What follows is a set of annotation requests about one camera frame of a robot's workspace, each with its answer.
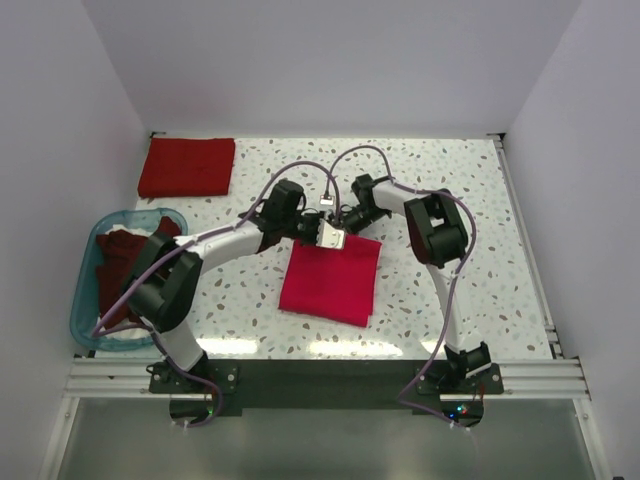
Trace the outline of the bright pink-red t-shirt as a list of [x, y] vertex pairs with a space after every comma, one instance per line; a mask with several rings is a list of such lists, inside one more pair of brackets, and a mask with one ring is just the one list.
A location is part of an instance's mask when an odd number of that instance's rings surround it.
[[342, 249], [293, 244], [279, 309], [364, 328], [373, 314], [381, 243], [349, 235]]

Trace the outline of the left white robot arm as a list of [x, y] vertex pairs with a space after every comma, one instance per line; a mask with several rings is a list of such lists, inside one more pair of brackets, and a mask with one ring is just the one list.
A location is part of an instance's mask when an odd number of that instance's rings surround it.
[[317, 243], [332, 214], [306, 207], [304, 188], [280, 180], [229, 225], [192, 236], [152, 235], [123, 285], [121, 299], [150, 331], [156, 347], [174, 364], [171, 378], [185, 392], [207, 380], [206, 353], [186, 317], [201, 276], [227, 262], [257, 255], [283, 239]]

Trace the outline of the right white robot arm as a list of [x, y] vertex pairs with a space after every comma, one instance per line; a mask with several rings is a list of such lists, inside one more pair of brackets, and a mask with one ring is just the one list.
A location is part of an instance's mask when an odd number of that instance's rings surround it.
[[426, 266], [436, 289], [444, 318], [442, 336], [435, 350], [443, 349], [443, 361], [432, 360], [420, 373], [440, 387], [469, 392], [491, 367], [489, 347], [472, 325], [473, 308], [462, 283], [462, 270], [475, 246], [476, 229], [468, 233], [458, 204], [446, 189], [418, 193], [389, 177], [357, 177], [351, 190], [358, 205], [342, 215], [341, 225], [359, 233], [384, 216], [405, 218], [409, 242], [417, 261]]

